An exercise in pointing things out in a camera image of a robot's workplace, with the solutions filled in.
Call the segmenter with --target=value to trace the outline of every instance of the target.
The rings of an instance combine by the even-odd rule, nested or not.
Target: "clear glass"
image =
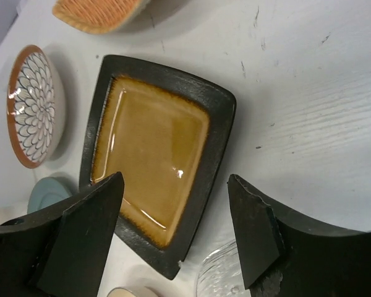
[[[235,240],[215,250],[203,261],[196,291],[197,297],[251,297],[250,291],[244,288]]]

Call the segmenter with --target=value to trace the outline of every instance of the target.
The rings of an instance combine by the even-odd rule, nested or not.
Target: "cream bowl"
[[[154,292],[142,286],[115,288],[107,297],[158,297]]]
[[[55,151],[66,119],[64,89],[57,70],[35,45],[26,46],[12,66],[7,91],[7,125],[12,149],[27,168]]]

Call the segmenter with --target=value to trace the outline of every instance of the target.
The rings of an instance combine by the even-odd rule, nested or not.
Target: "black and white flower pattern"
[[[30,161],[42,162],[52,140],[55,115],[53,81],[43,54],[32,53],[23,62],[14,99],[19,144]]]

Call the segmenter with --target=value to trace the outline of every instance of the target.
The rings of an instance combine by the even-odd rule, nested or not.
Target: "orange woven item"
[[[147,0],[58,0],[52,13],[81,31],[101,34],[119,28],[141,11]]]

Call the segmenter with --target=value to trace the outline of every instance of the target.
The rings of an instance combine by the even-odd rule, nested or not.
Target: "scratch mark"
[[[257,8],[257,13],[255,14],[255,18],[254,18],[254,28],[257,28],[258,27],[258,23],[257,23],[257,20],[258,20],[258,15],[260,14],[260,6],[258,6]]]
[[[251,39],[253,37],[253,32],[252,32],[253,28],[252,26],[249,26],[249,29],[247,31],[247,35],[249,36],[249,38]]]
[[[276,5],[278,4],[278,0],[275,0],[274,3],[273,3],[273,11],[272,11],[272,18],[271,20],[273,20],[273,16],[275,15],[275,12],[276,12]]]
[[[151,19],[151,25],[153,26],[153,29],[155,29],[155,22],[154,22],[153,15],[151,13],[150,13],[150,19]]]
[[[330,38],[330,36],[331,36],[331,32],[326,36],[326,38],[322,40],[322,45],[324,44],[324,42],[326,42]]]
[[[246,69],[245,69],[245,66],[243,65],[243,61],[241,61],[241,65],[242,65],[243,77],[246,78]]]
[[[261,39],[261,49],[262,49],[262,51],[265,51],[266,48],[267,48],[267,45],[265,44],[265,38],[262,38]]]

